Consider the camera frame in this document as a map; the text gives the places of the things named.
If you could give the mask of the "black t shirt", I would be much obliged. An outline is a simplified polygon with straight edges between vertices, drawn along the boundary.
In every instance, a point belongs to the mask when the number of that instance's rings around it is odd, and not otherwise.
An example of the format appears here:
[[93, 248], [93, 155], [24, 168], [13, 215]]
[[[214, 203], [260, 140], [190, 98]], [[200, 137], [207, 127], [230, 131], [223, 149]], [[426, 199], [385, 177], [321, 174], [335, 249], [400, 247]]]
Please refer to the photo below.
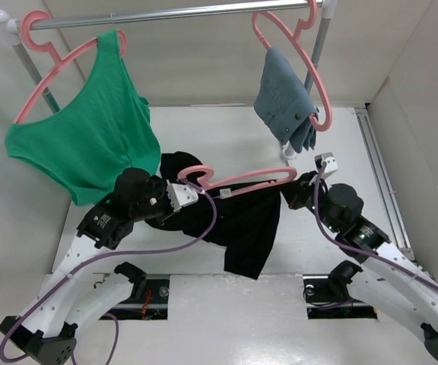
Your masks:
[[[217, 219], [203, 240], [226, 248], [224, 270], [256, 279], [273, 248], [280, 219], [281, 200], [294, 197], [294, 183], [216, 199]], [[198, 237], [211, 223], [213, 211], [206, 197], [183, 208], [163, 223], [147, 220], [150, 227], [164, 231], [181, 231]]]

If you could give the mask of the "pink hanger with black shirt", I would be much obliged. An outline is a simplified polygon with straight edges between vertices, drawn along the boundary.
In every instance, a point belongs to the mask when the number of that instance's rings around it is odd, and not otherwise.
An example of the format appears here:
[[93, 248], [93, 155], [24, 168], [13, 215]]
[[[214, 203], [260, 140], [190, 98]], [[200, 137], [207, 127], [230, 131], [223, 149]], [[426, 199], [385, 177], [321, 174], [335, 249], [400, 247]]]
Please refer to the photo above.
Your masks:
[[274, 186], [283, 185], [285, 183], [292, 182], [297, 177], [297, 170], [294, 167], [275, 167], [275, 168], [263, 169], [263, 170], [253, 170], [248, 173], [244, 173], [243, 175], [232, 176], [226, 179], [219, 180], [217, 182], [211, 182], [210, 178], [214, 176], [214, 169], [207, 165], [195, 165], [180, 170], [177, 174], [177, 179], [187, 180], [188, 176], [193, 173], [202, 173], [202, 176], [199, 176], [197, 178], [197, 183], [204, 191], [208, 191], [211, 189], [218, 189], [218, 188], [224, 189], [225, 186], [228, 186], [232, 183], [237, 183], [242, 179], [252, 178], [256, 176], [264, 176], [273, 173], [287, 174], [287, 176], [282, 179], [273, 179], [273, 180], [270, 179], [264, 182], [257, 182], [256, 184], [251, 186], [246, 186], [241, 189], [232, 190], [226, 195], [221, 193], [220, 194], [221, 198], [230, 198], [260, 189], [266, 189]]

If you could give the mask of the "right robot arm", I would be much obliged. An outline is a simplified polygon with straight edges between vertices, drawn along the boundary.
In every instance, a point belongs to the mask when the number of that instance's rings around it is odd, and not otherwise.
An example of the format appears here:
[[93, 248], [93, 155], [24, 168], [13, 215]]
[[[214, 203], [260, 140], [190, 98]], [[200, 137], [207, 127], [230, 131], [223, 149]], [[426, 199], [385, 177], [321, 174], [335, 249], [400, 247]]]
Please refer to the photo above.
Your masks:
[[328, 275], [327, 290], [376, 308], [421, 340], [438, 361], [438, 283], [408, 259], [388, 236], [362, 215], [363, 200], [352, 186], [327, 186], [315, 171], [289, 182], [289, 208], [306, 208], [325, 237], [348, 259]]

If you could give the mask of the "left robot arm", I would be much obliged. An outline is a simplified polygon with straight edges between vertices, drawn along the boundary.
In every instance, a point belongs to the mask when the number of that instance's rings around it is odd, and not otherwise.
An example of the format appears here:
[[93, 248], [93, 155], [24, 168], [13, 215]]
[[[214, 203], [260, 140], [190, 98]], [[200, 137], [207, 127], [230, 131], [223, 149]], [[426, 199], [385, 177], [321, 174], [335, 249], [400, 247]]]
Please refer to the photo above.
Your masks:
[[130, 256], [132, 251], [118, 246], [135, 223], [152, 218], [163, 221], [197, 201], [198, 190], [187, 184], [171, 183], [138, 168], [124, 170], [113, 191], [85, 214], [70, 249], [37, 298], [21, 314], [3, 319], [1, 360], [12, 362], [5, 355], [8, 342], [38, 364], [64, 364], [72, 358], [82, 332], [116, 304], [140, 300], [145, 291], [146, 273], [123, 262], [84, 294], [93, 264]]

